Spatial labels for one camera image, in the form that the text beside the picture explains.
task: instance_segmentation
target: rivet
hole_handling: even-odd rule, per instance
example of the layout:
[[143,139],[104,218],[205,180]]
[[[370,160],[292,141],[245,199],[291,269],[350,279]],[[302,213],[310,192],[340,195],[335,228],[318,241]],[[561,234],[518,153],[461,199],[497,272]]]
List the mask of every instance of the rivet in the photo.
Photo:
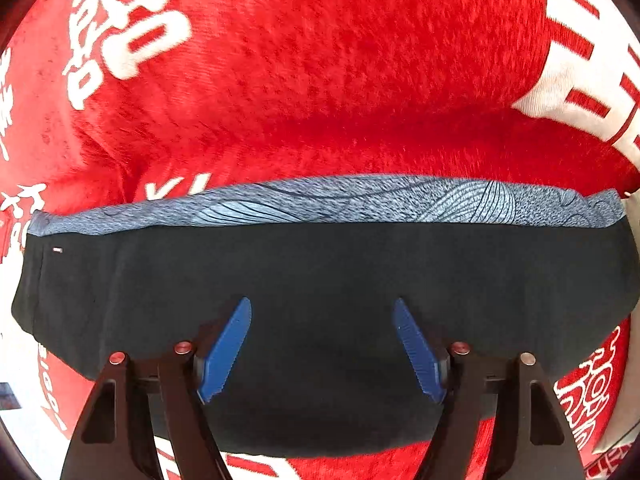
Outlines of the rivet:
[[520,354],[520,360],[527,366],[533,366],[534,364],[536,364],[536,356],[533,354],[530,354],[529,352],[524,352],[523,354]]
[[119,365],[126,358],[127,358],[127,356],[126,356],[126,354],[124,352],[114,352],[113,354],[111,354],[109,356],[109,362],[112,365]]
[[451,351],[454,354],[467,355],[469,352],[471,352],[471,347],[467,343],[457,341],[453,343],[453,345],[451,345]]
[[188,354],[193,349],[193,345],[189,341],[180,341],[174,346],[174,352],[179,355]]

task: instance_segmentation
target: red plush fabric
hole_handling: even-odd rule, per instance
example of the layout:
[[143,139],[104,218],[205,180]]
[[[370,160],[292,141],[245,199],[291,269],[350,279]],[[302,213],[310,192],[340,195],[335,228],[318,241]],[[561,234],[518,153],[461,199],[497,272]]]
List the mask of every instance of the red plush fabric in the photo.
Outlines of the red plush fabric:
[[[635,131],[637,107],[604,140],[513,107],[539,81],[553,44],[584,60],[601,53],[598,37],[548,18],[548,1],[166,0],[119,23],[108,0],[38,0],[10,42],[6,74],[0,70],[2,254],[12,239],[20,245],[36,208],[71,214],[298,176],[415,173],[633,192],[638,169],[613,144]],[[594,19],[608,16],[601,0],[571,1]],[[84,25],[79,38],[74,20]],[[164,50],[122,61],[155,41]],[[80,46],[86,55],[66,71]],[[620,86],[637,103],[634,48],[636,67]],[[91,62],[96,72],[76,86],[95,90],[79,99],[69,88]],[[594,117],[614,112],[585,88],[566,102]],[[38,184],[46,189],[19,187]],[[568,412],[585,462],[620,388],[628,342],[621,322],[587,361],[588,373],[579,368],[558,385],[566,406],[571,398],[572,409],[584,407]],[[68,437],[90,383],[53,356],[40,372],[54,397],[52,421]],[[590,390],[581,397],[583,385]],[[481,427],[470,478],[481,475],[490,428]],[[425,448],[289,464],[305,480],[409,479]]]

